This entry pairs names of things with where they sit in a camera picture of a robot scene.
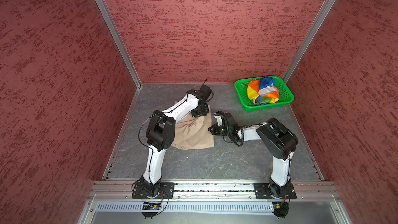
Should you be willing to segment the beige shorts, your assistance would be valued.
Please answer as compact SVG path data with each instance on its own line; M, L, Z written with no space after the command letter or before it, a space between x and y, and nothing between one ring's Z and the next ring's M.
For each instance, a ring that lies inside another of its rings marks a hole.
M214 137L208 131L212 126L211 115L194 117L188 111L176 123L175 138L171 146L181 150L199 150L214 147Z

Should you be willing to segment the multicolour shorts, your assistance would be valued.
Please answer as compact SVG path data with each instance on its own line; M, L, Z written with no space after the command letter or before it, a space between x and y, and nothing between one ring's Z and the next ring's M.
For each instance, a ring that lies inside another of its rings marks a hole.
M247 86L247 97L254 105L276 104L280 90L272 77L253 79Z

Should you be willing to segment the green plastic basket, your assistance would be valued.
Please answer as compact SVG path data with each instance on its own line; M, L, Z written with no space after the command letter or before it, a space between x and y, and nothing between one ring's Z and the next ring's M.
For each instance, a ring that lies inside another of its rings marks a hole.
M249 99L249 97L247 95L247 88L248 88L248 84L250 82L252 82L253 78L241 79L241 80L238 80L235 82L234 87L235 87L237 96L240 100L242 108L245 111L253 112L253 111L258 111L258 110L281 107L286 104L290 104L294 101L294 95L290 91L290 89L287 87L285 82L277 76L271 76L271 78L275 79L275 86L280 91L279 101L276 102L275 104L258 105L258 104L253 103L253 101L251 101Z

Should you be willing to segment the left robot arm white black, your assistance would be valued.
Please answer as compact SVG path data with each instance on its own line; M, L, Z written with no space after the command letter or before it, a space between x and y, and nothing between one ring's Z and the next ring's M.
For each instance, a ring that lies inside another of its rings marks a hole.
M149 122L145 137L148 148L146 169L140 178L140 186L149 198L155 198L161 191L162 165L166 150L175 139L176 125L186 115L202 117L209 114L208 101L213 97L210 87L202 85L199 90L191 89L170 108L156 110L146 119Z

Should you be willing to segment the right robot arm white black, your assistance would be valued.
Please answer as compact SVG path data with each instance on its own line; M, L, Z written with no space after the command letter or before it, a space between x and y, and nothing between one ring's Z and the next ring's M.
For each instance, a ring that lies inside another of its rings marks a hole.
M276 118L253 124L239 126L230 113L218 111L214 114L217 121L208 128L213 136L229 138L229 143L238 147L247 141L261 140L273 156L272 173L268 183L254 183L257 199L290 200L296 199L291 182L291 164L296 151L298 138Z

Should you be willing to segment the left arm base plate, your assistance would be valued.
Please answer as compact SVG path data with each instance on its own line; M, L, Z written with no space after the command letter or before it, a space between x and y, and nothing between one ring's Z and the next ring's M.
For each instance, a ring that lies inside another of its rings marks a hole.
M174 183L135 183L132 185L132 199L172 199Z

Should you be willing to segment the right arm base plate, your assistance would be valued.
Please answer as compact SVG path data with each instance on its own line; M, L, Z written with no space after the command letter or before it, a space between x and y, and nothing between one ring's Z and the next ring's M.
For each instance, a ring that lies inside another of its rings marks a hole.
M254 183L256 199L266 200L295 200L297 195L291 183L279 186L275 183Z

